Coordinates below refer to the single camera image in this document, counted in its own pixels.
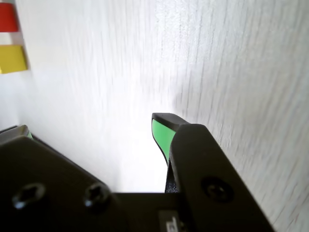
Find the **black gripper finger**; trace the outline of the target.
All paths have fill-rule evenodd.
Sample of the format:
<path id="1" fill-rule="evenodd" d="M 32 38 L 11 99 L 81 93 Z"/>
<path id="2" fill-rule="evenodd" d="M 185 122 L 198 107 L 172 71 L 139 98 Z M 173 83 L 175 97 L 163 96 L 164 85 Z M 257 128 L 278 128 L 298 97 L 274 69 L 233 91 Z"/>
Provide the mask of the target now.
<path id="1" fill-rule="evenodd" d="M 108 186 L 32 138 L 27 126 L 0 133 L 3 232 L 126 232 Z"/>
<path id="2" fill-rule="evenodd" d="M 210 131 L 172 113 L 152 114 L 152 136 L 168 166 L 189 230 L 271 232 L 266 216 Z"/>

